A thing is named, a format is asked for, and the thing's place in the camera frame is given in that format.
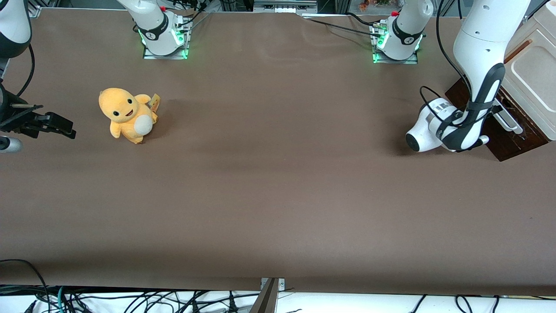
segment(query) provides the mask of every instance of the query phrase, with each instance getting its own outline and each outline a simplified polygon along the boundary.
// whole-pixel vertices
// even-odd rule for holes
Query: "dark wooden block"
[[[446,98],[450,100],[452,104],[462,110],[469,100],[467,88],[461,79],[445,94]],[[520,155],[550,142],[550,139],[544,135],[537,125],[508,95],[503,87],[500,88],[496,98],[523,128],[523,133],[518,135],[512,131],[503,129],[494,118],[485,120],[483,134],[490,138],[486,146],[498,160],[504,161],[513,158],[516,155]]]

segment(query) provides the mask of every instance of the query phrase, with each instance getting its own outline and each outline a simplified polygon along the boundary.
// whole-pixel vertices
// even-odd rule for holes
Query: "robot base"
[[[390,64],[417,64],[417,52],[402,61],[393,60],[384,54],[384,52],[378,48],[378,45],[383,44],[384,38],[386,38],[388,26],[386,20],[382,19],[378,23],[374,23],[369,26],[370,33],[379,34],[380,37],[371,36],[371,45],[373,46],[373,63],[390,63]]]
[[[145,47],[145,50],[143,51],[143,58],[145,60],[187,60],[187,57],[189,55],[189,42],[191,41],[191,28],[193,23],[190,22],[190,18],[182,16],[178,16],[178,18],[178,23],[185,23],[185,25],[177,29],[178,31],[181,31],[183,33],[176,32],[175,37],[177,42],[183,42],[183,44],[171,54],[160,56],[152,53],[143,41],[143,46]]]

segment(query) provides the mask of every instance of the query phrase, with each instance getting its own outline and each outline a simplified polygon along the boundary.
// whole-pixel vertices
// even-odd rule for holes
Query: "black strap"
[[[463,112],[457,109],[454,110],[454,112],[452,112],[452,114],[448,116],[447,119],[443,120],[442,123],[440,123],[440,126],[438,126],[438,129],[436,130],[436,137],[442,140],[442,134],[444,133],[444,130],[446,130],[446,128],[451,125],[454,120],[457,120],[462,116]]]
[[[143,34],[143,36],[145,36],[148,40],[158,40],[158,37],[160,36],[160,34],[164,33],[166,31],[166,29],[168,28],[168,15],[163,14],[164,15],[164,20],[162,21],[162,23],[160,25],[158,25],[158,27],[155,27],[151,30],[146,30],[144,28],[141,28],[139,26],[137,26],[139,28],[139,31]]]
[[[419,39],[419,37],[421,36],[421,34],[423,33],[423,31],[424,31],[425,29],[423,28],[422,31],[420,31],[420,32],[418,32],[418,33],[416,33],[416,34],[413,34],[413,35],[408,34],[408,33],[404,32],[404,31],[402,31],[402,30],[400,29],[400,27],[398,27],[398,18],[396,18],[396,19],[394,20],[394,23],[392,23],[392,30],[394,30],[394,34],[396,34],[396,36],[397,36],[398,38],[400,38],[401,44],[402,44],[402,45],[408,46],[408,45],[414,43],[417,39]]]
[[[469,111],[486,110],[486,109],[490,109],[493,106],[493,104],[494,104],[494,100],[486,103],[476,103],[476,102],[469,101],[467,102],[467,109]]]

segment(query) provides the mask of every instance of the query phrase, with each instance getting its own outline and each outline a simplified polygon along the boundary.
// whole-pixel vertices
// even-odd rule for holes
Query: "metal clamp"
[[[518,124],[514,117],[506,110],[506,108],[498,101],[494,99],[494,105],[498,105],[501,110],[500,112],[494,114],[494,118],[500,123],[502,128],[506,131],[513,131],[516,134],[523,133],[523,128]]]
[[[263,278],[261,287],[261,293],[249,313],[275,313],[278,292],[286,287],[284,278]]]

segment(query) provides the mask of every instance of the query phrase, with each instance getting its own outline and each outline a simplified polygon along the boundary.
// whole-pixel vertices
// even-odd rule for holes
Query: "brown table surface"
[[[143,60],[132,26],[125,11],[33,21],[24,99],[77,138],[16,135],[24,151],[0,155],[2,258],[49,285],[556,294],[556,145],[500,163],[405,144],[418,87],[457,78],[433,21],[416,66],[373,64],[365,35],[294,14],[213,14],[186,61]],[[446,47],[458,26],[442,19]],[[8,90],[29,63],[12,60]],[[144,144],[110,135],[108,87],[162,98]],[[0,283],[38,281],[4,263]]]

